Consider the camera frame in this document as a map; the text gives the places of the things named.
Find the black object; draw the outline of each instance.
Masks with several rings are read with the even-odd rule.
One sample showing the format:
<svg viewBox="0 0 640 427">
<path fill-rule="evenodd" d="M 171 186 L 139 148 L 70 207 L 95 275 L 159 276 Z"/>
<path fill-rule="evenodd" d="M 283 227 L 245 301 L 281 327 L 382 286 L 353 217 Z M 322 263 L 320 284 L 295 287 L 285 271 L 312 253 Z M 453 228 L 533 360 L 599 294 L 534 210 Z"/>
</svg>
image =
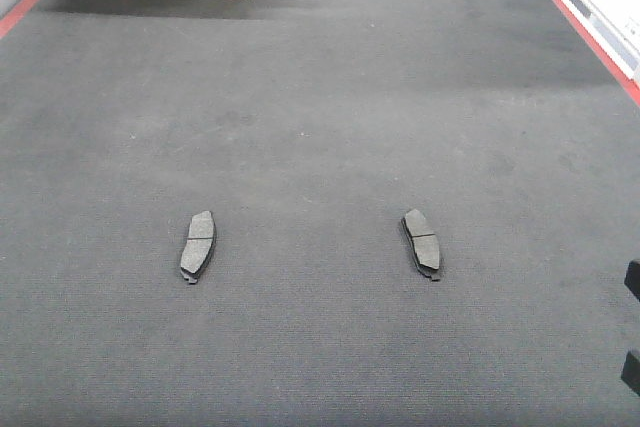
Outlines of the black object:
<svg viewBox="0 0 640 427">
<path fill-rule="evenodd" d="M 631 390 L 640 395 L 640 352 L 631 350 L 622 369 L 622 380 Z"/>
<path fill-rule="evenodd" d="M 624 285 L 640 300 L 640 259 L 629 262 L 627 276 L 624 279 Z"/>
<path fill-rule="evenodd" d="M 441 277 L 440 243 L 435 232 L 427 222 L 427 218 L 419 210 L 407 212 L 402 219 L 402 226 L 413 249 L 416 268 L 433 282 Z"/>
<path fill-rule="evenodd" d="M 180 259 L 180 273 L 189 284 L 197 284 L 213 257 L 216 246 L 216 224 L 206 210 L 194 215 L 189 225 L 187 245 Z"/>
</svg>

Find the red floor edging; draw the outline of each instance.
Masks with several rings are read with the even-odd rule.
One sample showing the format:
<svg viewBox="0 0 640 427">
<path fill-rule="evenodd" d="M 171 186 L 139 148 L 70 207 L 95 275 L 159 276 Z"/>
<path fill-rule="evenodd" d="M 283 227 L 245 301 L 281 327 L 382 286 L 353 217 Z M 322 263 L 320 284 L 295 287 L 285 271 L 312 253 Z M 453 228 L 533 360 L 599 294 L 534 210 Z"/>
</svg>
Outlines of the red floor edging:
<svg viewBox="0 0 640 427">
<path fill-rule="evenodd" d="M 11 32 L 38 1 L 39 0 L 21 0 L 8 14 L 0 19 L 0 40 Z"/>
<path fill-rule="evenodd" d="M 629 94 L 629 96 L 640 107 L 640 86 L 633 80 L 627 78 L 624 72 L 620 70 L 620 67 L 618 67 L 616 63 L 611 59 L 611 57 L 607 55 L 604 49 L 600 47 L 600 44 L 598 44 L 596 39 L 594 39 L 593 36 L 587 31 L 587 29 L 584 28 L 584 26 L 580 23 L 576 16 L 571 13 L 571 11 L 567 8 L 564 2 L 562 2 L 562 0 L 552 1 L 571 23 L 576 32 L 580 34 L 583 40 L 591 48 L 591 50 L 593 50 L 593 52 L 598 56 L 600 61 L 605 65 L 609 72 L 611 72 L 611 75 L 613 75 L 613 77 L 618 81 L 618 83 L 627 92 L 627 94 Z"/>
</svg>

